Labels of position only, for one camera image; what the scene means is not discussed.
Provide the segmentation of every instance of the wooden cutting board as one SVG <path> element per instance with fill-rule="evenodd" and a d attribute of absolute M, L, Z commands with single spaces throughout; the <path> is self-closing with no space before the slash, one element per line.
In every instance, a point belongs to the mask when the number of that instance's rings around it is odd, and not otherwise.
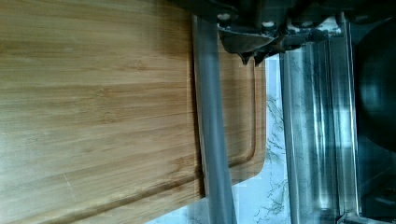
<path fill-rule="evenodd" d="M 188 12 L 0 2 L 0 223 L 142 223 L 205 196 Z M 265 83 L 219 56 L 237 183 L 262 169 Z"/>

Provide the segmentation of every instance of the wood grain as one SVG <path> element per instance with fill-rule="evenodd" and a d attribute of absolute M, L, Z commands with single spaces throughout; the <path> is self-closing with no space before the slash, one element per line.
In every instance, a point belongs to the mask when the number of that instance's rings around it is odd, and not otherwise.
<path fill-rule="evenodd" d="M 142 223 L 205 195 L 187 12 L 0 2 L 0 223 Z M 265 85 L 220 61 L 236 183 L 262 168 Z"/>

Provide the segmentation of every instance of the metal pole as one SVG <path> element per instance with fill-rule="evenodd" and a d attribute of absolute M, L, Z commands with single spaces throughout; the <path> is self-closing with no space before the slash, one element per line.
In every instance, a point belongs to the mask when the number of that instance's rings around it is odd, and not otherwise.
<path fill-rule="evenodd" d="M 219 80 L 218 29 L 193 16 L 195 85 L 205 192 L 212 224 L 236 224 L 225 147 Z"/>

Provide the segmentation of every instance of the metal bar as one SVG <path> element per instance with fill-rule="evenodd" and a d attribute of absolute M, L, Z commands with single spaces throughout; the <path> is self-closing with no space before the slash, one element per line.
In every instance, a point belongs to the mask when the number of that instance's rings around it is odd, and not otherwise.
<path fill-rule="evenodd" d="M 230 171 L 225 147 L 219 80 L 218 29 L 192 17 L 195 85 L 205 192 L 212 224 L 234 224 Z"/>

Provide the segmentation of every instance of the screw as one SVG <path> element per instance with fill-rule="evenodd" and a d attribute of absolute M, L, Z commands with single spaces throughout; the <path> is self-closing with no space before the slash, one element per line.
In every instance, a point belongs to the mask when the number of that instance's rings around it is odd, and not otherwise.
<path fill-rule="evenodd" d="M 264 21 L 262 22 L 262 26 L 265 28 L 271 28 L 275 26 L 275 23 L 273 21 Z"/>
<path fill-rule="evenodd" d="M 227 21 L 227 20 L 229 20 L 230 18 L 231 18 L 231 15 L 228 14 L 228 13 L 220 13 L 220 14 L 218 15 L 218 19 L 221 20 L 221 21 Z"/>

